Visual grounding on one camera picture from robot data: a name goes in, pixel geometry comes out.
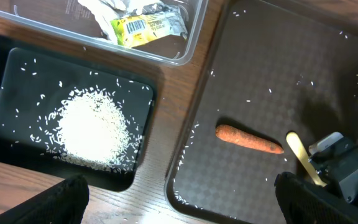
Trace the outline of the white tissue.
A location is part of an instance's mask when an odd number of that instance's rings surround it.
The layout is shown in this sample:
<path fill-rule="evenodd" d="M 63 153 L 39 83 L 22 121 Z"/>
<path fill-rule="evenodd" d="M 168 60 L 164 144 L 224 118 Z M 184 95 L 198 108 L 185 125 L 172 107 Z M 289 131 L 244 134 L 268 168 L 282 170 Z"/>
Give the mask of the white tissue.
<path fill-rule="evenodd" d="M 91 11 L 106 38 L 115 45 L 117 45 L 117 37 L 111 21 L 153 14 L 163 11 L 164 8 L 164 3 L 160 0 L 78 0 L 78 3 Z"/>

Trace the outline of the yellow plastic spoon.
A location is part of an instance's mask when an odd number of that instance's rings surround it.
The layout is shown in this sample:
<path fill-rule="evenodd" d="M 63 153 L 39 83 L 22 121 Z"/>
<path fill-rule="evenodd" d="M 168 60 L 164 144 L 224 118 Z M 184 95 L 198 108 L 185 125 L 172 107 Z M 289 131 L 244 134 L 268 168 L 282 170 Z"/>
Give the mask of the yellow plastic spoon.
<path fill-rule="evenodd" d="M 325 187 L 326 183 L 321 180 L 319 175 L 316 172 L 316 169 L 310 164 L 309 157 L 307 155 L 306 149 L 295 132 L 289 132 L 286 136 L 286 141 L 290 147 L 290 149 L 295 154 L 296 158 L 300 161 L 302 166 L 305 168 L 309 176 L 311 177 L 312 181 L 321 187 Z"/>

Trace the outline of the orange carrot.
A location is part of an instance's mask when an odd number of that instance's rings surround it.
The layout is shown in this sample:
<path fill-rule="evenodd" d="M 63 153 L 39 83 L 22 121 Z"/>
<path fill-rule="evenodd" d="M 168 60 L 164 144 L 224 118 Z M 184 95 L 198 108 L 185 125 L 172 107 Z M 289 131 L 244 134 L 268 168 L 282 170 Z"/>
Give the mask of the orange carrot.
<path fill-rule="evenodd" d="M 271 154 L 284 153 L 284 149 L 278 144 L 226 124 L 217 126 L 216 137 L 222 141 L 257 151 L 268 152 Z"/>

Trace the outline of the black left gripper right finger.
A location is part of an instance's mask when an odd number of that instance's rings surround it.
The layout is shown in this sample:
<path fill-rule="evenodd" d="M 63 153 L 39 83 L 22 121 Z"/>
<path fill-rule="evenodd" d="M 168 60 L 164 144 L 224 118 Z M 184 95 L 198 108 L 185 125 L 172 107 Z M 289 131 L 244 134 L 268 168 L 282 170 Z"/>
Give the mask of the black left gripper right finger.
<path fill-rule="evenodd" d="M 275 179 L 275 195 L 287 223 L 356 223 L 358 207 L 326 189 L 282 172 Z"/>

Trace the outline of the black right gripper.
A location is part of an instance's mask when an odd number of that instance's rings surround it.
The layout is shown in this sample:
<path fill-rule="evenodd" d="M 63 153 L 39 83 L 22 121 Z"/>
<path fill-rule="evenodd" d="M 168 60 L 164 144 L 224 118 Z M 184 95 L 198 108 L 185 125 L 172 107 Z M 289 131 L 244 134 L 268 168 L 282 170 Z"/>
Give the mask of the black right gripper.
<path fill-rule="evenodd" d="M 309 156 L 330 193 L 358 207 L 358 144 L 348 137 Z"/>

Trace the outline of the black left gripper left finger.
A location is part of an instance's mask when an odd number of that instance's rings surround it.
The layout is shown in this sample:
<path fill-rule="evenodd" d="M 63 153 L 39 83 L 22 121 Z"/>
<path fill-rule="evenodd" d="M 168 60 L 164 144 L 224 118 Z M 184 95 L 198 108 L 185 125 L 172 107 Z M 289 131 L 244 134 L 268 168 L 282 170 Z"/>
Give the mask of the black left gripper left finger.
<path fill-rule="evenodd" d="M 0 224 L 80 224 L 89 197 L 85 177 L 75 175 L 0 214 Z"/>

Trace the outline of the yellow snack wrapper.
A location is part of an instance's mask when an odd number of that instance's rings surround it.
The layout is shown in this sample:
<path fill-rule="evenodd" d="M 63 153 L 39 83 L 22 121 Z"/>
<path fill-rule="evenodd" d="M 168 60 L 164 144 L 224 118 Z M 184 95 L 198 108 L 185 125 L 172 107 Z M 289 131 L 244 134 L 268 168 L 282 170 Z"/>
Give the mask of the yellow snack wrapper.
<path fill-rule="evenodd" d="M 163 11 L 111 21 L 117 44 L 127 48 L 148 44 L 169 35 L 188 37 L 180 9 L 164 6 Z"/>

